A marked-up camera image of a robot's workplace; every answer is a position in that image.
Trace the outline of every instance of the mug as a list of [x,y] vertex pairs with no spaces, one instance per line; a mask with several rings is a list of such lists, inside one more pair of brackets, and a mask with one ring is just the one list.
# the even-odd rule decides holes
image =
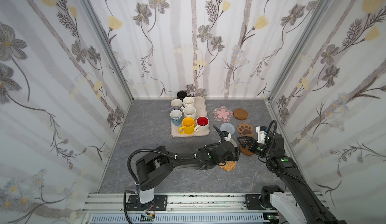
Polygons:
[[185,91],[179,91],[177,93],[177,98],[180,99],[181,101],[182,101],[182,99],[184,99],[187,96],[188,96],[188,94]]
[[185,117],[191,117],[194,120],[196,119],[196,109],[194,106],[187,106],[187,107],[181,107],[183,109],[184,118]]
[[182,100],[184,106],[193,106],[194,96],[187,96]]
[[196,122],[195,132],[205,132],[209,128],[209,120],[206,117],[199,117]]
[[192,134],[194,133],[194,119],[191,117],[186,117],[184,120],[182,120],[182,127],[178,129],[180,134]]
[[175,109],[175,110],[171,111],[170,118],[171,118],[171,122],[175,126],[179,126],[182,123],[182,112],[178,109]]
[[171,111],[173,111],[175,109],[183,110],[183,109],[181,109],[182,101],[180,99],[172,100],[170,105],[171,105],[171,108],[169,109],[169,112],[171,112]]

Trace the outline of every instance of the yellow mug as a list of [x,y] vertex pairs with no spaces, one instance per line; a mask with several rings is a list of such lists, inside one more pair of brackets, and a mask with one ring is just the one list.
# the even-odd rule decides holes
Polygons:
[[192,134],[194,133],[194,119],[191,118],[191,117],[186,117],[184,118],[184,120],[182,120],[182,127],[178,129],[178,131],[180,132],[180,134]]

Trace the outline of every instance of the floral wallpaper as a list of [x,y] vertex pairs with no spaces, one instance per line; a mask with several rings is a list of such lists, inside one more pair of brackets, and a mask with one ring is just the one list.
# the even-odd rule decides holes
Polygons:
[[386,0],[333,0],[271,99],[309,183],[350,224],[384,223],[385,34]]
[[135,97],[231,98],[269,96],[320,0],[90,1]]
[[129,106],[79,0],[0,0],[0,216],[81,223]]

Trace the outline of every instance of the pink flower coaster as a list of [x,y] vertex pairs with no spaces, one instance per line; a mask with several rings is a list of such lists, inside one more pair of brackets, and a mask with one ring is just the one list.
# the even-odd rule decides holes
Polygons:
[[215,108],[213,113],[215,114],[215,119],[217,121],[230,122],[230,117],[233,116],[233,112],[229,111],[225,106]]

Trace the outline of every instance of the tray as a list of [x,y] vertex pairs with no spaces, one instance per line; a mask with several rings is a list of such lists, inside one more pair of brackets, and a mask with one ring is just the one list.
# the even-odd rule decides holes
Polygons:
[[[195,96],[194,97],[194,104],[193,106],[196,108],[196,119],[199,118],[199,117],[207,117],[208,118],[208,113],[206,111],[206,105],[205,105],[205,98],[202,97],[202,96]],[[194,132],[192,134],[180,134],[178,132],[178,129],[180,127],[182,127],[182,123],[181,125],[179,126],[175,126],[171,120],[170,120],[170,124],[171,124],[171,129],[170,129],[170,134],[173,136],[173,137],[195,137],[195,136],[206,136],[209,134],[210,132],[210,128],[208,128],[207,131],[205,132]]]

